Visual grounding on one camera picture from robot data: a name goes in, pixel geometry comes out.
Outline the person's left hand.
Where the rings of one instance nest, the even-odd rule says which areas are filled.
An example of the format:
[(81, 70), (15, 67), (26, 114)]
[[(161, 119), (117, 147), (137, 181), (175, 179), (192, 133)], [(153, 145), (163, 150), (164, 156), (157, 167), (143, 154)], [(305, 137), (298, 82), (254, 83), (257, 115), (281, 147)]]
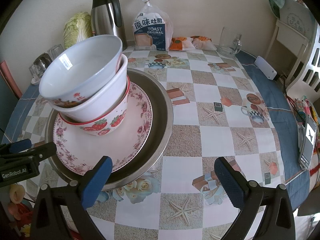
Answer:
[(21, 220), (17, 204), (20, 204), (25, 196), (25, 189), (22, 185), (12, 184), (9, 189), (10, 203), (8, 204), (9, 213), (16, 219)]

